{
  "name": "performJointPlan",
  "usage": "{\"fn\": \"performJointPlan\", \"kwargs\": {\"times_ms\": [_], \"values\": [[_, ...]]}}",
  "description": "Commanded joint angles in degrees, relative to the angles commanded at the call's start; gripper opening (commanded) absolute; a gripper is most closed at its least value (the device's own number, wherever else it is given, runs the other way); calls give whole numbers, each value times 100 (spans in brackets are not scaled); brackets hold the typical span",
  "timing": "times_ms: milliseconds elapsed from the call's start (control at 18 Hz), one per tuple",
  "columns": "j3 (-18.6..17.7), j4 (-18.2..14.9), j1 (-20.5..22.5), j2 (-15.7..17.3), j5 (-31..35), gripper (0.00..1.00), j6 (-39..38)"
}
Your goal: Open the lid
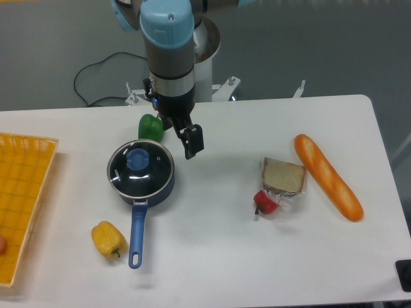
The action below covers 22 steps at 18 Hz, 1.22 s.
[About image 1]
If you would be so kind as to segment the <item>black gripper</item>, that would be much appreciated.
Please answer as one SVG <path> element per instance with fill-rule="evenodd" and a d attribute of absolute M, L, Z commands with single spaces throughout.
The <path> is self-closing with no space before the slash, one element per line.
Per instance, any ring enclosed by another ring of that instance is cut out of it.
<path fill-rule="evenodd" d="M 203 131 L 199 124 L 191 122 L 190 113 L 195 106 L 195 88 L 180 96 L 164 96 L 154 91 L 154 81 L 143 80 L 145 96 L 152 100 L 154 109 L 162 121 L 162 129 L 174 127 L 187 160 L 204 149 Z"/>

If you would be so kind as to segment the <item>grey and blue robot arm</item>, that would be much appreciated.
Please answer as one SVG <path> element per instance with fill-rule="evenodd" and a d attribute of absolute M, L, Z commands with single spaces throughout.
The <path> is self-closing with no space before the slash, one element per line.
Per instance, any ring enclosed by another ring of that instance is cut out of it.
<path fill-rule="evenodd" d="M 230 100 L 240 84 L 231 76 L 213 85 L 213 57 L 220 32 L 207 12 L 240 7 L 246 1 L 112 1 L 121 27 L 139 30 L 150 75 L 145 96 L 158 111 L 164 130 L 174 128 L 187 159 L 204 148 L 202 128 L 191 121 L 195 103 Z"/>

